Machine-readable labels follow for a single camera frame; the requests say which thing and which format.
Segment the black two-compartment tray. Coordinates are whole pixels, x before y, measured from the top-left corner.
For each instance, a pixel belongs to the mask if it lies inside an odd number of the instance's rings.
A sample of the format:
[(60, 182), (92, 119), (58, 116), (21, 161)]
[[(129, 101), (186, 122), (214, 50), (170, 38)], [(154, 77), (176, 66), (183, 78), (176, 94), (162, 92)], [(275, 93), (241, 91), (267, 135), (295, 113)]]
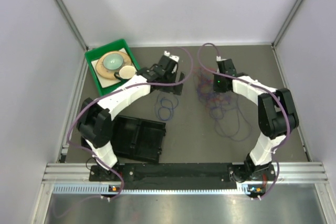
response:
[(159, 163), (162, 142), (166, 135), (164, 122), (118, 115), (112, 124), (111, 145), (116, 156)]

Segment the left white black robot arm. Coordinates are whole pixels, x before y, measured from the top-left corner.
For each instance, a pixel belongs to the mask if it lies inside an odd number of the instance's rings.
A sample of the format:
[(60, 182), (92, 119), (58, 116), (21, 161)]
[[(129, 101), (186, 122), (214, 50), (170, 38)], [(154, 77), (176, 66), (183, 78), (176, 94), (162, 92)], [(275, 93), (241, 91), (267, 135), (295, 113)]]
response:
[(92, 157), (101, 166), (101, 174), (107, 180), (114, 180), (119, 174), (118, 158), (111, 143), (113, 120), (123, 109), (154, 89), (181, 85), (182, 80), (175, 81), (179, 59), (166, 51), (158, 63), (133, 75), (124, 74), (121, 69), (118, 76), (126, 80), (125, 84), (95, 100), (88, 99), (88, 104), (82, 107), (76, 128), (89, 145)]

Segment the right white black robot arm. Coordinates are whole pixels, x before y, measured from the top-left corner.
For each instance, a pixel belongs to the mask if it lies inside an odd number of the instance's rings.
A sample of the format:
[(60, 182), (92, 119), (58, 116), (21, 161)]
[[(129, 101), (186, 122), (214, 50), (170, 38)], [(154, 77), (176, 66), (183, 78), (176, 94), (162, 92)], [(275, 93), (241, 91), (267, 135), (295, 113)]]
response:
[(278, 146), (299, 125), (297, 111), (289, 89), (275, 89), (261, 84), (245, 73), (237, 73), (233, 61), (216, 57), (214, 91), (233, 92), (257, 105), (260, 135), (247, 155), (242, 168), (234, 168), (237, 182), (256, 180), (270, 167)]

